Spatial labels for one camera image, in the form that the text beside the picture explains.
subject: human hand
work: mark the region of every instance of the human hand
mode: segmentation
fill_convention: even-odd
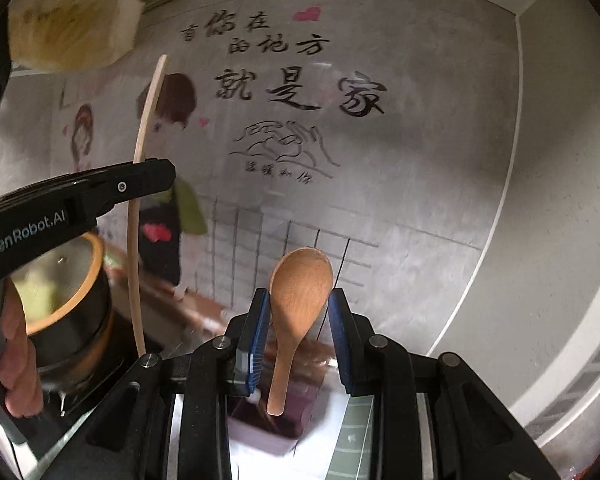
[[[4,280],[4,307],[0,326],[6,346],[0,356],[0,382],[7,389],[5,405],[16,417],[42,411],[42,386],[36,369],[36,350],[27,338],[20,296],[11,280]]]

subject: cartoon girl drawing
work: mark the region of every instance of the cartoon girl drawing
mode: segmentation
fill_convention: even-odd
[[[93,143],[93,111],[90,104],[83,104],[75,115],[74,134],[71,136],[71,155],[74,158],[74,171],[90,170],[87,156]]]
[[[138,96],[138,118],[142,115],[149,86]],[[167,74],[155,108],[154,130],[147,135],[147,156],[166,158],[169,145],[176,143],[178,125],[184,130],[196,108],[196,91],[191,79],[181,73]],[[186,290],[202,252],[205,218],[192,187],[178,175],[171,189],[140,201],[138,249],[144,268],[173,287],[176,296]],[[181,252],[187,276],[182,277]]]

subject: wall mural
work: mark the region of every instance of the wall mural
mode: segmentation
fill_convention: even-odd
[[[145,270],[176,298],[188,290],[244,312],[285,252],[316,246],[353,309],[426,352],[500,199],[509,153],[488,139],[512,139],[514,23],[503,44],[495,25],[441,10],[414,22],[392,3],[389,26],[380,0],[185,1],[152,11],[166,17],[119,62],[65,78],[54,172],[130,160],[166,53],[147,156],[172,160],[176,180],[141,201]],[[488,104],[480,95],[494,82],[503,98]],[[126,246],[125,207],[98,224]]]

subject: red heart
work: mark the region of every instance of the red heart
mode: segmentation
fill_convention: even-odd
[[[309,7],[294,14],[295,22],[317,22],[320,20],[320,7]]]
[[[171,240],[171,231],[165,224],[143,224],[141,229],[152,244]]]

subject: black clamp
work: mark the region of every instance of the black clamp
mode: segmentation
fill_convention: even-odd
[[[93,229],[115,204],[165,191],[174,179],[170,161],[152,158],[58,176],[0,196],[0,313],[2,280],[14,270]],[[0,329],[0,352],[3,347]],[[4,397],[0,382],[0,423],[22,444],[35,433],[36,419],[12,417]]]
[[[417,393],[426,394],[435,478],[558,480],[536,444],[453,353],[410,354],[352,314],[341,289],[329,298],[340,377],[352,396],[373,395],[369,478],[422,477]],[[253,393],[269,327],[269,297],[191,354],[145,355],[120,379],[52,462],[43,480],[164,480],[175,394],[184,394],[178,478],[231,480],[227,396]]]

